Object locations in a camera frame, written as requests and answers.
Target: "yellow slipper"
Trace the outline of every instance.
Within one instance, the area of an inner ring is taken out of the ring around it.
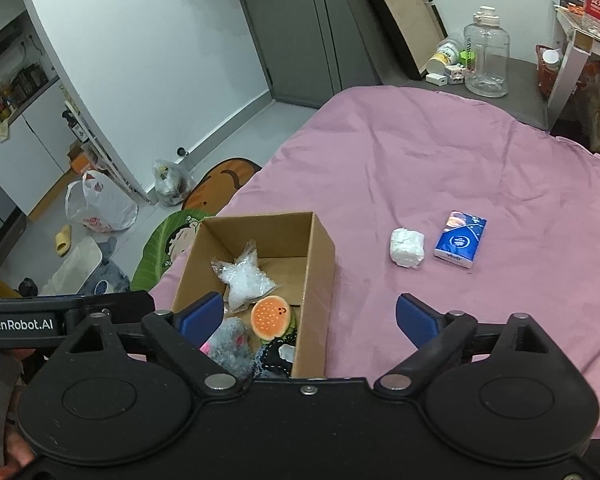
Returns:
[[[71,248],[71,226],[65,225],[56,235],[56,252],[58,256],[64,256]]]

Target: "cartoon face on mat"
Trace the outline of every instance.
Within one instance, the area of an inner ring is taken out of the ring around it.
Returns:
[[[186,224],[178,227],[169,237],[164,247],[164,252],[169,256],[165,261],[165,267],[171,267],[178,256],[180,256],[193,243],[200,221],[197,218],[187,216]]]

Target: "blue tissue package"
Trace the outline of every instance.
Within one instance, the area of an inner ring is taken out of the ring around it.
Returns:
[[[433,254],[452,264],[471,269],[485,225],[487,221],[484,218],[452,211]]]

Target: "pink bedsheet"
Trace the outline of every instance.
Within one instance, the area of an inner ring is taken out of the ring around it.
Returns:
[[[221,215],[289,210],[315,211],[336,246],[328,376],[374,381],[414,351],[394,313],[410,292],[483,322],[529,312],[600,399],[600,157],[483,102],[355,88],[324,105]],[[451,210],[488,220],[471,270],[432,256]],[[389,258],[398,227],[426,236],[417,269]],[[152,291],[157,308],[170,307],[185,259]]]

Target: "green leaf-shaped mat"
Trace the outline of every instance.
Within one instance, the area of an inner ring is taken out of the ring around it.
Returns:
[[[176,211],[164,219],[142,250],[131,290],[151,290],[176,257],[187,249],[198,230],[200,221],[212,216],[197,209]]]

